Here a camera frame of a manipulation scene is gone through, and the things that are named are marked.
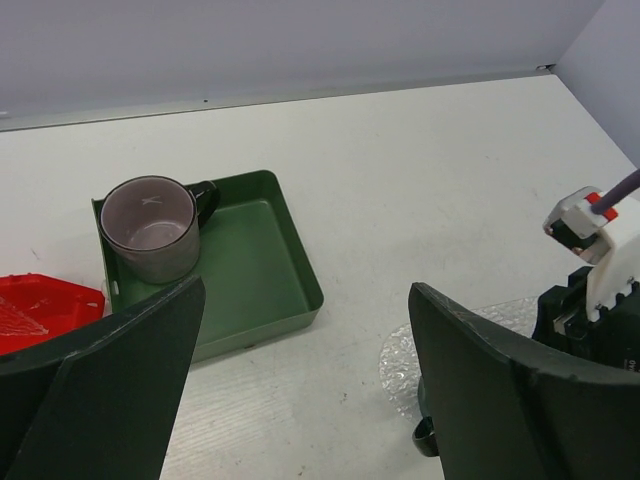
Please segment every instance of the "white table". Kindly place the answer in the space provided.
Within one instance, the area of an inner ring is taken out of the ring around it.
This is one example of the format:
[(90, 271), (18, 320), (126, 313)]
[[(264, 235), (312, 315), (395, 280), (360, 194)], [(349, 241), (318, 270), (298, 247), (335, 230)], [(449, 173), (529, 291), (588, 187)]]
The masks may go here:
[(279, 177), (324, 289), (299, 334), (192, 368), (163, 479), (441, 479), (380, 385), (425, 281), (470, 307), (536, 295), (579, 262), (541, 232), (626, 157), (554, 76), (0, 134), (0, 274), (100, 287), (89, 199), (157, 173)]

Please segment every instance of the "red object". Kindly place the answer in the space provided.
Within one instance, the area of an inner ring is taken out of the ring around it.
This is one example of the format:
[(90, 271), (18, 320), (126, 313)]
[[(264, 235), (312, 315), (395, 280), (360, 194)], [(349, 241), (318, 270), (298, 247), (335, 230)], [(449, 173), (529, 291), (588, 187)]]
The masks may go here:
[(102, 318), (98, 290), (44, 275), (0, 278), (0, 355), (46, 342)]
[[(584, 198), (587, 200), (587, 202), (589, 202), (591, 205), (593, 205), (593, 204), (594, 204), (594, 203), (596, 203), (598, 200), (600, 200), (600, 198), (601, 198), (601, 197), (600, 197), (600, 194), (599, 194), (599, 193), (597, 193), (597, 192), (592, 192), (592, 193), (590, 193), (589, 195), (587, 195), (587, 196), (586, 196), (586, 197), (584, 197)], [(610, 222), (611, 220), (615, 220), (616, 218), (618, 218), (618, 212), (617, 212), (615, 209), (610, 208), (609, 210), (607, 210), (606, 212), (604, 212), (604, 213), (602, 214), (602, 216), (603, 216), (604, 218), (606, 218), (606, 219)]]

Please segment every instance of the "black handle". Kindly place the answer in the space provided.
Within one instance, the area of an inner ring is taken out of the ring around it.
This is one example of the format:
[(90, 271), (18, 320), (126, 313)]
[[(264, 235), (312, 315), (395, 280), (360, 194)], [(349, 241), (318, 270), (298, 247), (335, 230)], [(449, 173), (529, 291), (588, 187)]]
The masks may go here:
[(198, 208), (198, 227), (202, 228), (211, 218), (213, 212), (220, 205), (220, 189), (208, 180), (189, 187), (189, 191), (196, 199)]
[(440, 454), (431, 417), (425, 417), (420, 421), (413, 431), (412, 440), (416, 448), (425, 457), (437, 457)]

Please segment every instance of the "gray mug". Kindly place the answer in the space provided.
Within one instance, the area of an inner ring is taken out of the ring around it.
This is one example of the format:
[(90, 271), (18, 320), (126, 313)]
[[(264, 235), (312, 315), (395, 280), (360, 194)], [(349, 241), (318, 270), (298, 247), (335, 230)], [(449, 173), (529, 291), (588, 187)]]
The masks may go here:
[(167, 283), (195, 266), (200, 229), (219, 204), (213, 182), (186, 188), (166, 177), (138, 177), (106, 196), (100, 231), (142, 280)]

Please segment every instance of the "cable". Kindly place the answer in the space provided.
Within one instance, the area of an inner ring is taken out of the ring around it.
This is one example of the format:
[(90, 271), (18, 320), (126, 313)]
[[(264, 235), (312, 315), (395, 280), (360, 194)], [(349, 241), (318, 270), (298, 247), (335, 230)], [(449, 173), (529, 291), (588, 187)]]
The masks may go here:
[(591, 211), (596, 215), (602, 215), (638, 188), (640, 188), (640, 170), (633, 172), (618, 183), (618, 185), (609, 190), (604, 197), (591, 205)]

